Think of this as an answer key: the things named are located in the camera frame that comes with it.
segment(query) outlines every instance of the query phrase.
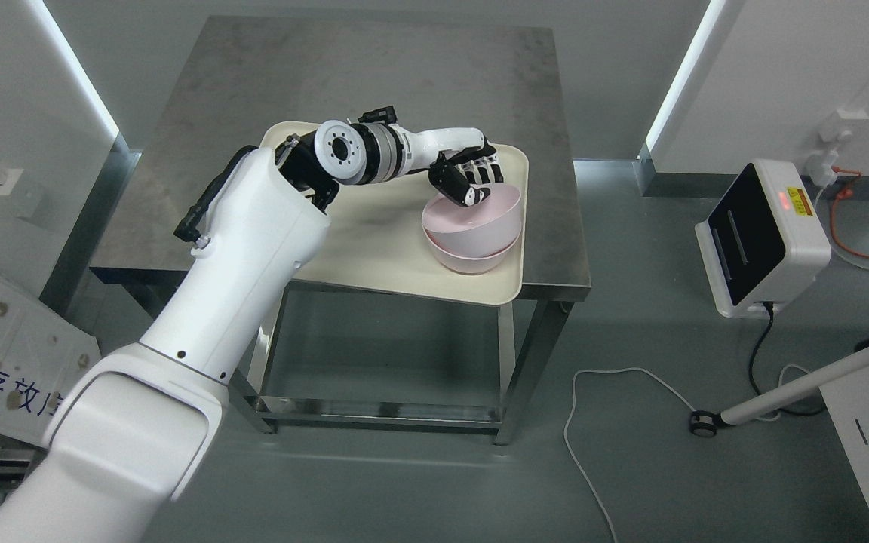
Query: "black screen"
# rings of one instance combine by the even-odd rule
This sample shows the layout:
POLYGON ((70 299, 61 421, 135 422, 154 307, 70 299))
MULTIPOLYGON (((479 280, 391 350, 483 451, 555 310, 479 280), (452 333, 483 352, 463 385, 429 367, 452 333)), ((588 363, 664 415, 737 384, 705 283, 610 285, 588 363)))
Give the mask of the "black screen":
POLYGON ((746 164, 707 222, 730 299, 738 305, 786 254, 753 164, 746 164))

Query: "white wall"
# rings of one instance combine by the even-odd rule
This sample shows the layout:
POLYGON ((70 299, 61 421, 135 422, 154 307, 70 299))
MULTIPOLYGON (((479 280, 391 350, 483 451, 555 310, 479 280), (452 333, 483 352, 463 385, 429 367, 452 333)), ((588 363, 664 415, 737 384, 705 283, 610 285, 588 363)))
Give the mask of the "white wall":
POLYGON ((707 0, 46 3, 134 148, 147 145, 207 15, 246 14, 551 27, 573 157, 634 158, 707 0))
MULTIPOLYGON (((749 0, 706 68, 652 149, 656 171, 738 173, 757 157, 803 168, 832 111, 869 113, 869 2, 749 0)), ((869 176, 869 124, 840 152, 869 176)))
POLYGON ((17 219, 0 199, 0 272, 37 296, 115 137, 31 2, 0 0, 0 171, 45 196, 17 219))

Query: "wall light strip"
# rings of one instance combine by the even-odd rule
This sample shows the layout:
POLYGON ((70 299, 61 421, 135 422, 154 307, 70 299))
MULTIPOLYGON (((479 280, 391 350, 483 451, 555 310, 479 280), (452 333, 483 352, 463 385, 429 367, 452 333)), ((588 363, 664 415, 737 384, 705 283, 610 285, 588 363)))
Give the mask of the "wall light strip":
POLYGON ((100 93, 96 92, 93 82, 89 80, 85 69, 79 64, 79 58, 76 58, 75 52, 72 51, 72 46, 69 45, 66 36, 59 29, 55 18, 49 13, 48 8, 45 7, 45 3, 42 0, 26 0, 26 3, 29 6, 30 13, 41 24, 42 30, 51 38, 56 51, 59 52, 59 55, 62 56, 63 61, 69 67, 72 78, 79 85, 83 96, 86 96, 86 100, 89 100, 89 103, 92 104, 93 110, 96 111, 97 116, 103 122, 103 126, 108 130, 110 137, 115 138, 120 133, 120 127, 116 126, 116 121, 113 121, 113 116, 106 109, 106 104, 100 99, 100 93))
POLYGON ((666 93, 666 98, 662 101, 659 112, 656 113, 652 127, 649 127, 649 134, 646 135, 646 146, 649 147, 650 152, 656 147, 659 134, 662 134, 663 128, 669 121, 669 116, 672 115, 673 109, 679 103, 683 89, 686 88, 686 82, 689 81, 689 76, 696 68, 699 56, 702 54, 703 48, 706 48, 706 42, 710 40, 713 28, 717 26, 717 21, 720 19, 720 14, 725 6, 726 0, 710 0, 709 6, 706 7, 703 18, 699 21, 699 27, 696 28, 696 34, 693 35, 692 41, 689 42, 689 48, 686 49, 686 56, 683 57, 683 62, 676 71, 676 77, 669 85, 669 92, 666 93))

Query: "white tray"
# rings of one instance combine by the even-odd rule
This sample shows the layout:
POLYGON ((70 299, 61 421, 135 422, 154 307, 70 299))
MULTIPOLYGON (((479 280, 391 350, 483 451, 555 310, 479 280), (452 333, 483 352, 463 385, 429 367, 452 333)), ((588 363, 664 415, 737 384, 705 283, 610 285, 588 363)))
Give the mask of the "white tray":
MULTIPOLYGON (((263 134, 261 146, 276 148, 287 135, 303 135, 317 127, 300 121, 275 124, 263 134)), ((528 158, 515 147, 494 146, 505 183, 521 189, 524 225, 528 158)), ((376 185, 341 186, 327 207, 331 227, 324 247, 294 278, 478 305, 511 302, 521 290, 524 226, 516 247, 497 268, 482 275, 456 274, 435 260, 421 227, 425 203, 437 193, 427 172, 376 185)))

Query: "pink bowl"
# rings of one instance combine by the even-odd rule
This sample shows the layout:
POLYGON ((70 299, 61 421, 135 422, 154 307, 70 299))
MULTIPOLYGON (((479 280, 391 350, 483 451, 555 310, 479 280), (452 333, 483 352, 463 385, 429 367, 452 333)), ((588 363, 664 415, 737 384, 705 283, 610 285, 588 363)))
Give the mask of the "pink bowl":
POLYGON ((435 243, 435 240, 431 239, 431 235, 427 231, 425 231, 425 238, 428 239, 428 245, 431 245, 431 253, 434 254, 435 259, 438 259, 438 262, 441 262, 441 265, 444 265, 445 268, 459 274, 483 274, 501 264, 505 260, 505 255, 514 247, 514 241, 512 241, 507 247, 492 255, 468 258, 452 254, 444 248, 439 247, 438 243, 435 243))
POLYGON ((504 250, 521 233, 521 190, 507 183, 489 187, 487 200, 472 207, 434 196, 421 213, 421 226, 439 247, 459 257, 480 258, 504 250))

